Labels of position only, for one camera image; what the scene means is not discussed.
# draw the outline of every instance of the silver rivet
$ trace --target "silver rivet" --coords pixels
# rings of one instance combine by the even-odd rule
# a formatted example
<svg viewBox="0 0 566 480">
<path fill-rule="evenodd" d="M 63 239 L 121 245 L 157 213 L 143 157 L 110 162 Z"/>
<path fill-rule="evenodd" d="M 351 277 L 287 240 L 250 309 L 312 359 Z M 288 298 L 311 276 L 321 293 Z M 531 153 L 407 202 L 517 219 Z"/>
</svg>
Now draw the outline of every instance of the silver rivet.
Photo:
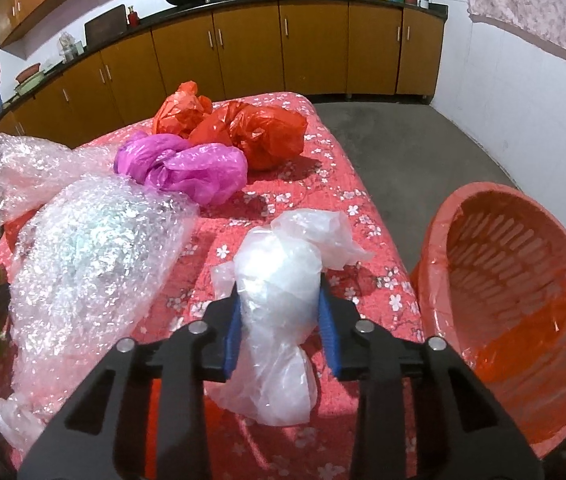
<svg viewBox="0 0 566 480">
<path fill-rule="evenodd" d="M 125 339 L 119 340 L 119 342 L 117 343 L 117 350 L 122 353 L 129 352 L 134 348 L 135 344 L 136 342 L 134 341 L 134 339 L 132 339 L 131 337 L 126 337 Z"/>
<path fill-rule="evenodd" d="M 354 327 L 357 329 L 357 332 L 369 334 L 372 330 L 374 330 L 374 323 L 368 319 L 359 319 Z"/>
<path fill-rule="evenodd" d="M 195 321 L 188 325 L 188 330 L 193 334 L 202 334 L 207 330 L 207 323 L 205 321 Z"/>
<path fill-rule="evenodd" d="M 445 350 L 447 343 L 442 337 L 434 336 L 428 339 L 428 345 L 432 350 Z"/>
</svg>

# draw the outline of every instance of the orange plastic basket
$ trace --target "orange plastic basket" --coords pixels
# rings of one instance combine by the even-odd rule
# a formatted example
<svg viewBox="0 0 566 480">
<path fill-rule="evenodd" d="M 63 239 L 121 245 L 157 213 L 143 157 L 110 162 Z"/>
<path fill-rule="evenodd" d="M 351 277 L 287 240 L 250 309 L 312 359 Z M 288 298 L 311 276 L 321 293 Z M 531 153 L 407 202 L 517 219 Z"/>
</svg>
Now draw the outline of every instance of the orange plastic basket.
<svg viewBox="0 0 566 480">
<path fill-rule="evenodd" d="M 412 272 L 427 336 L 442 335 L 539 457 L 566 437 L 566 230 L 540 204 L 478 182 L 448 197 Z"/>
</svg>

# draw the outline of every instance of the countertop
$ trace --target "countertop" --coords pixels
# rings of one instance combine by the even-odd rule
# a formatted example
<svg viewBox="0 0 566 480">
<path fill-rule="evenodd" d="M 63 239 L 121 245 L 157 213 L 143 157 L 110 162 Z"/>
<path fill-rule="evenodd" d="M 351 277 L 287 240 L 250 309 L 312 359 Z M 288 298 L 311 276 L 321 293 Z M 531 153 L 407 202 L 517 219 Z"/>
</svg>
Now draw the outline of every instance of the countertop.
<svg viewBox="0 0 566 480">
<path fill-rule="evenodd" d="M 180 18 L 184 18 L 185 16 L 189 16 L 191 14 L 196 14 L 198 12 L 204 12 L 206 10 L 214 10 L 223 7 L 233 7 L 245 4 L 253 4 L 259 2 L 271 2 L 276 0 L 201 0 L 199 2 L 189 4 L 186 6 L 179 6 L 179 7 L 172 7 L 170 9 L 162 10 L 155 14 L 151 14 L 144 18 L 141 18 L 140 23 L 137 27 L 128 27 L 128 30 L 125 31 L 123 34 L 119 34 L 115 37 L 109 38 L 108 41 L 97 44 L 97 45 L 88 45 L 84 54 L 76 59 L 73 59 L 71 62 L 61 63 L 57 65 L 54 69 L 51 70 L 39 83 L 35 88 L 20 96 L 17 99 L 14 99 L 9 104 L 4 104 L 4 110 L 0 114 L 0 120 L 4 117 L 8 112 L 15 110 L 18 108 L 25 100 L 29 99 L 37 92 L 39 92 L 44 86 L 48 83 L 53 81 L 59 75 L 61 75 L 65 70 L 70 68 L 72 65 L 80 62 L 90 54 L 95 54 L 98 51 L 106 48 L 107 46 L 117 43 L 118 41 L 124 40 L 129 36 L 134 36 L 135 34 L 140 34 L 141 32 L 150 30 L 152 27 L 156 27 L 157 25 L 167 24 L 169 22 L 178 20 Z M 379 5 L 379 6 L 387 6 L 387 7 L 398 7 L 398 8 L 405 8 L 405 9 L 415 9 L 421 12 L 425 12 L 427 14 L 432 14 L 441 18 L 442 20 L 447 20 L 447 6 L 441 4 L 429 4 L 429 9 L 421 9 L 420 7 L 409 5 L 409 4 L 402 4 L 397 2 L 390 2 L 386 0 L 345 0 L 348 2 L 365 2 L 371 5 Z"/>
</svg>

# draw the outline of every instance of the tablecloth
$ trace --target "tablecloth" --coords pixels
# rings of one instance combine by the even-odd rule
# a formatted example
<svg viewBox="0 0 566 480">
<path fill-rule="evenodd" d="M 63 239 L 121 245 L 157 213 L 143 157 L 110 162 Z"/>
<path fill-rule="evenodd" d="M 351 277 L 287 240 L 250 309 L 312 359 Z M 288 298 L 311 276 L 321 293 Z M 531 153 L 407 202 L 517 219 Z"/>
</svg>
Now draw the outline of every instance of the tablecloth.
<svg viewBox="0 0 566 480">
<path fill-rule="evenodd" d="M 231 260 L 251 228 L 292 208 L 318 208 L 345 212 L 354 240 L 374 253 L 374 258 L 365 264 L 330 271 L 332 292 L 352 300 L 363 316 L 394 335 L 423 341 L 416 298 L 392 238 L 345 152 L 321 123 L 312 104 L 290 92 L 243 100 L 255 105 L 280 105 L 305 115 L 308 127 L 303 155 L 277 170 L 250 175 L 245 189 L 228 203 L 202 209 L 191 242 L 133 337 L 150 342 L 201 318 L 214 297 L 210 268 Z M 91 144 L 121 142 L 139 130 L 149 132 L 150 127 L 151 120 L 142 121 Z M 3 238 L 0 262 L 6 264 L 9 259 Z M 311 358 L 319 390 L 310 422 L 293 428 L 272 428 L 226 413 L 208 436 L 216 480 L 347 478 L 356 425 L 357 387 L 341 384 L 330 374 L 316 333 L 303 347 Z M 9 365 L 0 363 L 1 396 L 8 386 Z M 410 436 L 414 432 L 409 396 L 406 403 L 408 464 L 414 473 L 415 439 Z"/>
</svg>

